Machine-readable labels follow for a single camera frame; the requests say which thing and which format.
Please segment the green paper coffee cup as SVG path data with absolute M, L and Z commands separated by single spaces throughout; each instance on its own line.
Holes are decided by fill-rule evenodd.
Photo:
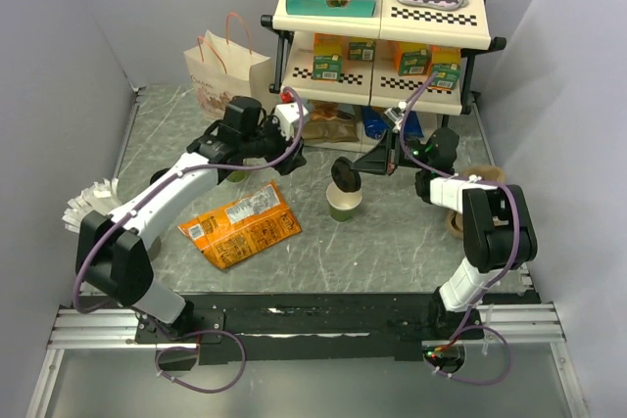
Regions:
M 326 189 L 330 216 L 337 222 L 348 221 L 362 203 L 362 191 L 344 192 L 331 182 Z
M 230 183 L 241 183 L 251 175 L 249 170 L 235 170 L 228 174 L 226 180 Z

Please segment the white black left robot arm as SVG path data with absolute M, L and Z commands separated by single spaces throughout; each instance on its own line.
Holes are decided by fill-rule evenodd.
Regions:
M 302 133 L 308 112 L 291 88 L 289 102 L 270 112 L 248 96 L 235 96 L 222 118 L 195 138 L 175 164 L 131 201 L 108 213 L 94 209 L 78 227 L 76 279 L 72 303 L 88 284 L 112 301 L 142 313 L 174 342 L 194 328 L 193 303 L 159 281 L 148 251 L 155 240 L 194 200 L 213 190 L 230 173 L 246 170 L 247 159 L 281 175 L 306 164 Z

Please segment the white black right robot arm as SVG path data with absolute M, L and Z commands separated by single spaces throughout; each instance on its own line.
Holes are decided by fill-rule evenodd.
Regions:
M 387 175 L 399 166 L 413 166 L 416 195 L 461 217 L 464 257 L 432 295 L 427 314 L 429 330 L 444 339 L 467 324 L 492 286 L 538 251 L 522 189 L 454 174 L 458 142 L 459 136 L 446 127 L 436 129 L 424 144 L 413 139 L 404 143 L 398 133 L 386 131 L 370 152 L 349 164 L 348 181 L 341 185 L 353 192 L 363 173 Z

